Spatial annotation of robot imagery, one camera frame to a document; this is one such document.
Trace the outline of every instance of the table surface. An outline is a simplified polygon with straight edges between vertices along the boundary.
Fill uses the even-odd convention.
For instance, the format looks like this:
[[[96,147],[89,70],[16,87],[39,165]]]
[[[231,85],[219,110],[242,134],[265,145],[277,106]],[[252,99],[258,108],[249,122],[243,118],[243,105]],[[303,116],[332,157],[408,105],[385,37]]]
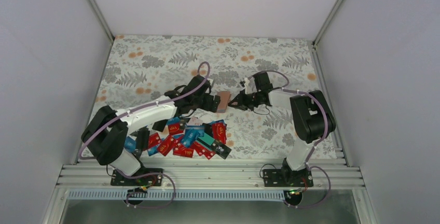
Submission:
[[[305,39],[119,35],[105,68],[92,116],[104,105],[119,109],[155,100],[166,91],[187,84],[203,61],[211,65],[212,91],[230,91],[231,99],[240,91],[239,81],[268,69],[284,73],[291,82],[289,89],[318,89]],[[202,69],[201,75],[205,74],[206,70]],[[275,87],[285,83],[277,74],[270,74],[270,79]],[[277,107],[268,109],[268,115],[257,114],[269,112],[262,106],[255,110],[257,113],[231,107],[224,114],[198,109],[193,116],[204,122],[225,120],[227,145],[232,149],[228,158],[285,158],[295,142],[302,142],[296,135],[292,112]],[[166,137],[168,130],[159,135]],[[91,156],[91,153],[86,149],[83,155]],[[163,157],[160,153],[153,156]],[[196,158],[205,159],[194,153],[193,159]],[[330,136],[318,145],[312,158],[336,158]]]

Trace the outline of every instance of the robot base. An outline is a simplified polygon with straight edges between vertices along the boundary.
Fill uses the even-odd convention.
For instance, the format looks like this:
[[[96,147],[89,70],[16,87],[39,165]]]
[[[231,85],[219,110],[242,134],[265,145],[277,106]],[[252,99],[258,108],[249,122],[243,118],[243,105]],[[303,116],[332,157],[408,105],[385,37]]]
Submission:
[[[313,187],[312,172],[307,169],[298,171],[297,176],[290,184],[284,180],[281,170],[265,169],[263,170],[264,187],[304,187],[304,180],[306,180],[307,187]]]
[[[138,172],[136,172],[135,175],[142,175],[152,172],[159,172],[163,173],[163,169],[159,168],[142,168]],[[110,181],[110,185],[112,186],[147,186],[150,185],[153,182],[153,177],[156,179],[156,182],[152,186],[161,186],[162,185],[162,178],[157,178],[157,176],[147,176],[144,178],[138,178],[138,179],[128,179],[123,177],[121,174],[119,174],[116,170],[113,171],[112,180]]]

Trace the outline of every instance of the black mounting plate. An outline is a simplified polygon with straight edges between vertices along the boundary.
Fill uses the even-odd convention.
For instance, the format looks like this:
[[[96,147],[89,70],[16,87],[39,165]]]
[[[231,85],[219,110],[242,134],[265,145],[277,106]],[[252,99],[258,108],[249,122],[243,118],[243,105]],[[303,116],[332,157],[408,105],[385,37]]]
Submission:
[[[289,185],[284,181],[281,170],[263,170],[264,187],[304,187],[304,182],[302,178],[306,180],[307,187],[313,187],[313,177],[311,171],[306,171],[302,177],[297,177],[297,179]]]
[[[142,174],[152,173],[152,172],[163,173],[163,169],[145,168],[145,169],[143,169],[143,172],[145,172],[145,173],[142,173]],[[162,185],[162,178],[157,179],[157,176],[155,176],[155,177],[156,177],[156,182],[152,186],[161,186]],[[112,180],[110,181],[110,185],[112,185],[112,186],[135,186],[135,187],[138,186],[139,187],[139,186],[149,185],[152,182],[153,182],[152,176],[139,178],[139,179],[127,179],[127,178],[123,177],[121,174],[119,174],[119,172],[114,170],[113,175],[112,175]]]

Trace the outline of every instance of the ventilation grille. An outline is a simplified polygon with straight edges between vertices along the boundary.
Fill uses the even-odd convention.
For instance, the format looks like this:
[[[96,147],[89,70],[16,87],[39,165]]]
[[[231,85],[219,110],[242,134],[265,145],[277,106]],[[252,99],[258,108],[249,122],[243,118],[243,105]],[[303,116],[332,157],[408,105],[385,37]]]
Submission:
[[[138,193],[136,199],[169,200],[172,190],[150,189],[148,193]],[[72,189],[71,200],[125,200],[127,190],[121,189]],[[281,201],[282,190],[177,190],[176,201]]]

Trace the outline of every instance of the glass panel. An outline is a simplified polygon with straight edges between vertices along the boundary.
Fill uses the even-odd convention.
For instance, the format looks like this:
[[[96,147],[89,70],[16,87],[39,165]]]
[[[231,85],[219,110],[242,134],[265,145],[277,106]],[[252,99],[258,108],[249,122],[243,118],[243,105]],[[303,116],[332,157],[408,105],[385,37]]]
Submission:
[[[301,205],[319,201],[324,191],[310,190]],[[164,202],[150,201],[144,205]],[[71,223],[359,223],[351,190],[332,190],[329,198],[311,209],[287,208],[279,202],[175,201],[165,209],[135,209],[122,201],[69,201],[65,224]]]

